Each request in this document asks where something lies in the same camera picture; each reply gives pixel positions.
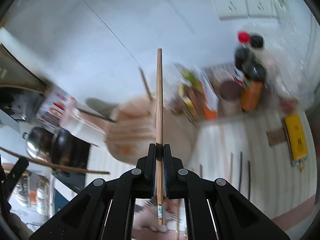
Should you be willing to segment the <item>light wooden chopstick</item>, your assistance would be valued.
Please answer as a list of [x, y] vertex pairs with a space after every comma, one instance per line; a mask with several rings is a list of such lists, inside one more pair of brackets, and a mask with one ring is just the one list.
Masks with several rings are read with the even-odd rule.
[[157, 49], [156, 75], [156, 194], [158, 224], [163, 225], [163, 68], [162, 49]]

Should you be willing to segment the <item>black frying pan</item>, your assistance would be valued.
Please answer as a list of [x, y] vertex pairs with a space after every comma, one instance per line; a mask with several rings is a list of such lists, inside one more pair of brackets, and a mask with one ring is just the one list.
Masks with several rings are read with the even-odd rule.
[[49, 156], [58, 165], [86, 168], [91, 145], [64, 128], [59, 128], [52, 139]]

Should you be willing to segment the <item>striped cat table mat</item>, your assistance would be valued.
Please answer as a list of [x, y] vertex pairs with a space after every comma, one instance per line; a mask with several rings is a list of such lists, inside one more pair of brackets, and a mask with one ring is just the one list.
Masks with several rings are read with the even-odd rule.
[[276, 111], [243, 114], [193, 126], [173, 117], [175, 133], [186, 143], [170, 143], [174, 156], [200, 177], [224, 178], [290, 238], [307, 232], [319, 212], [319, 121], [303, 118], [308, 157], [303, 168], [291, 165], [286, 142], [270, 146], [268, 132], [281, 127]]

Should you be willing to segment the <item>beige utensil holder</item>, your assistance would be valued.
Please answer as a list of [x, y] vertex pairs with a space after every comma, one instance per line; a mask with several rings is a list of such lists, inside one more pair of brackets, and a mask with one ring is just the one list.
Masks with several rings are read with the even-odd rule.
[[[120, 104], [112, 112], [115, 123], [109, 124], [106, 146], [117, 160], [135, 164], [148, 154], [150, 144], [156, 142], [156, 103], [147, 96], [139, 96]], [[193, 126], [183, 115], [164, 109], [163, 141], [169, 144], [172, 156], [183, 164], [193, 149]]]

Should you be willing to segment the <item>small brown card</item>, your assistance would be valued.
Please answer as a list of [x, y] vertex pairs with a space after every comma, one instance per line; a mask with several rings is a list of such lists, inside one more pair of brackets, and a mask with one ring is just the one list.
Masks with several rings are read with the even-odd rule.
[[287, 141], [286, 133], [283, 128], [273, 129], [266, 132], [268, 144], [273, 147]]

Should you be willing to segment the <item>steel steamer pot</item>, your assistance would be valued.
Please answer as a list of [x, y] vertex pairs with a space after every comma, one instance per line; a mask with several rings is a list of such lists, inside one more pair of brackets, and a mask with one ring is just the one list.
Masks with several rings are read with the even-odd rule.
[[48, 162], [53, 136], [53, 133], [38, 126], [29, 133], [24, 132], [22, 138], [26, 142], [25, 148], [28, 155], [33, 159]]

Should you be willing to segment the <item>pink white electric kettle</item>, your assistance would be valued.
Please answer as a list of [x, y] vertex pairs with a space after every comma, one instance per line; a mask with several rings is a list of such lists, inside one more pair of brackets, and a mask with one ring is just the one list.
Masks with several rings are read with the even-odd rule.
[[103, 147], [108, 120], [91, 108], [79, 104], [71, 98], [62, 118], [60, 127], [71, 135], [97, 147]]

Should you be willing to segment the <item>yellow rectangular tool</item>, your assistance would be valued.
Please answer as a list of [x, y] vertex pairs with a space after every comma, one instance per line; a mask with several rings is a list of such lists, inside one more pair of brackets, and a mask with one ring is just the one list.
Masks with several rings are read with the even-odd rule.
[[283, 119], [284, 131], [288, 141], [291, 166], [300, 166], [308, 157], [308, 147], [298, 114], [291, 114]]

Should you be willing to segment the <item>brown chopstick in holder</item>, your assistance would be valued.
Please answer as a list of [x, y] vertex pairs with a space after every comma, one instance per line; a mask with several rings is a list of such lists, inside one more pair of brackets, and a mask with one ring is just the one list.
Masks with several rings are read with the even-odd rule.
[[153, 97], [152, 97], [151, 91], [150, 91], [150, 89], [149, 89], [149, 85], [148, 85], [147, 80], [146, 80], [146, 78], [145, 78], [144, 71], [142, 70], [141, 67], [139, 67], [139, 72], [140, 72], [140, 76], [141, 76], [142, 81], [143, 81], [143, 85], [144, 85], [144, 88], [145, 88], [145, 91], [146, 91], [148, 100], [149, 100], [150, 102], [153, 102]]

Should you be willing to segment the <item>red cap sauce bottle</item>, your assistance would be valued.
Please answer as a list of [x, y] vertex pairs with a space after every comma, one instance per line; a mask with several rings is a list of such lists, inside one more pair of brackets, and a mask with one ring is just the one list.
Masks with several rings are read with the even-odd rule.
[[238, 32], [238, 46], [234, 51], [234, 66], [242, 71], [242, 64], [247, 60], [250, 47], [250, 35], [245, 31]]

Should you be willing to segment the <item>white wall socket panel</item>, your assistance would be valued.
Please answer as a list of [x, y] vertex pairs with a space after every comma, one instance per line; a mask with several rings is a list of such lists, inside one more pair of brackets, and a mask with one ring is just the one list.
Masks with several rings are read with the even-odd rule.
[[276, 18], [278, 11], [287, 11], [288, 0], [213, 0], [218, 18]]

